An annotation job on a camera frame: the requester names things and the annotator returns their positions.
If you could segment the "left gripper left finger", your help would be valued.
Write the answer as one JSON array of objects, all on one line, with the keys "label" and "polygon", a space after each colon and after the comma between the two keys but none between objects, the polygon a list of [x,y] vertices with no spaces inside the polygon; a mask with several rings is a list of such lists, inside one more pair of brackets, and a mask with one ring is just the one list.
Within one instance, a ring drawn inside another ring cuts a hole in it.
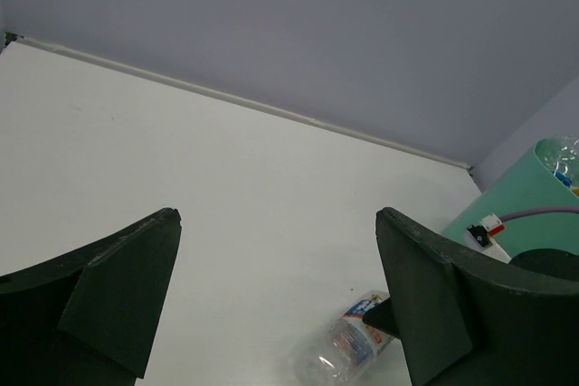
[{"label": "left gripper left finger", "polygon": [[1,278],[3,385],[133,385],[144,377],[176,263],[164,208]]}]

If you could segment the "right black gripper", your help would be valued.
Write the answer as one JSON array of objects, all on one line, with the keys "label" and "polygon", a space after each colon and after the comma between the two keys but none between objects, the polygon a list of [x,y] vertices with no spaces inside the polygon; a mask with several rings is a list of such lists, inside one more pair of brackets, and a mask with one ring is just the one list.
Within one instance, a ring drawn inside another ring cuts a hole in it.
[{"label": "right black gripper", "polygon": [[517,254],[509,264],[544,276],[579,280],[579,258],[561,249],[531,249]]}]

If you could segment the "blue label clear bottle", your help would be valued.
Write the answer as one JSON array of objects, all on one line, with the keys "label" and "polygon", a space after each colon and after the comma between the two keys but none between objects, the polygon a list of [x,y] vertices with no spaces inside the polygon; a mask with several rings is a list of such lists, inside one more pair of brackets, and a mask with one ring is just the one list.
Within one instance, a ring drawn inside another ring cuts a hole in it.
[{"label": "blue label clear bottle", "polygon": [[551,137],[537,150],[544,167],[568,188],[578,185],[578,137]]}]

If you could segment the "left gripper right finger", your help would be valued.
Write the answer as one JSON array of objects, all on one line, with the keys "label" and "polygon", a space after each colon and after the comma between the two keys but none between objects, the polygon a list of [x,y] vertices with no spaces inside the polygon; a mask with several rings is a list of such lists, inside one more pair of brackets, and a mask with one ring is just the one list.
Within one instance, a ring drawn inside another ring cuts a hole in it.
[{"label": "left gripper right finger", "polygon": [[578,280],[490,258],[392,208],[375,229],[412,384],[578,382]]}]

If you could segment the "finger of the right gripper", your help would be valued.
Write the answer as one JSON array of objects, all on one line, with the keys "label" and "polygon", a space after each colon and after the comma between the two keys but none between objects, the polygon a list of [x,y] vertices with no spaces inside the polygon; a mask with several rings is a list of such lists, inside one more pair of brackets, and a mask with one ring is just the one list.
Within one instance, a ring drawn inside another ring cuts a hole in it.
[{"label": "finger of the right gripper", "polygon": [[392,300],[388,297],[385,301],[372,307],[363,315],[363,323],[374,329],[392,336],[399,337],[399,328],[394,317]]}]

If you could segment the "white blue label bottle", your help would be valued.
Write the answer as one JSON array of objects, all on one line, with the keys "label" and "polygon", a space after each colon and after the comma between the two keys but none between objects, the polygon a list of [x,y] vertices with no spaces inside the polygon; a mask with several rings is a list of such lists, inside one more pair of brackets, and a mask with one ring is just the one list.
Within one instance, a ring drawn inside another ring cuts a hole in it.
[{"label": "white blue label bottle", "polygon": [[389,298],[369,291],[298,350],[292,368],[301,385],[352,385],[393,341],[389,334],[364,323],[371,309]]}]

